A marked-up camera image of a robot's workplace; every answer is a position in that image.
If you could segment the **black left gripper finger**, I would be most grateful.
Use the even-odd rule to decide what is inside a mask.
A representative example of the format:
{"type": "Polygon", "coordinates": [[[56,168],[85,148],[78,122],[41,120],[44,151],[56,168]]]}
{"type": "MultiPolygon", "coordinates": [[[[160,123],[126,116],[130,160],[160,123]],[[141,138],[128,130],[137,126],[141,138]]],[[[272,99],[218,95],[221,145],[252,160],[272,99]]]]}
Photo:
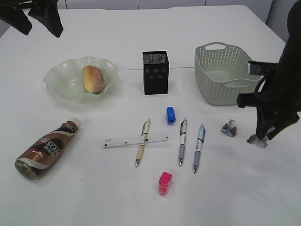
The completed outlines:
{"type": "Polygon", "coordinates": [[[24,35],[28,35],[32,29],[32,24],[22,9],[0,7],[0,19],[24,35]]]}
{"type": "Polygon", "coordinates": [[[58,13],[58,0],[33,0],[28,15],[43,24],[51,34],[59,38],[63,26],[58,13]]]}

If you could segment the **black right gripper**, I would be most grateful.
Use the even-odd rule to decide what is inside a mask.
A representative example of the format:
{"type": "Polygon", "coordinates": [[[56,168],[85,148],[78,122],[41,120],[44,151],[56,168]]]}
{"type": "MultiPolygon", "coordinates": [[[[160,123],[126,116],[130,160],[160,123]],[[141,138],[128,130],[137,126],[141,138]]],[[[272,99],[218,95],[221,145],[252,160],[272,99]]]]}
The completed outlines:
{"type": "Polygon", "coordinates": [[[239,108],[257,110],[256,135],[260,140],[272,140],[277,134],[299,120],[301,111],[301,69],[285,71],[284,80],[277,79],[278,69],[269,73],[256,85],[253,93],[239,94],[239,108]]]}

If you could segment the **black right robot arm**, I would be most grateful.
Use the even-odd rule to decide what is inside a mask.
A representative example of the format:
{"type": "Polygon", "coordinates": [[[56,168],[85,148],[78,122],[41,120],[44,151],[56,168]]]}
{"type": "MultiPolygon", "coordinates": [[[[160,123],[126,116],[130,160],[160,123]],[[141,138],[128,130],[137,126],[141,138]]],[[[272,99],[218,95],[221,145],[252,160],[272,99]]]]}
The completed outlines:
{"type": "Polygon", "coordinates": [[[258,140],[271,140],[299,120],[301,110],[301,2],[297,1],[287,18],[289,38],[278,63],[250,61],[248,74],[262,79],[254,92],[239,94],[240,108],[257,109],[258,140]]]}

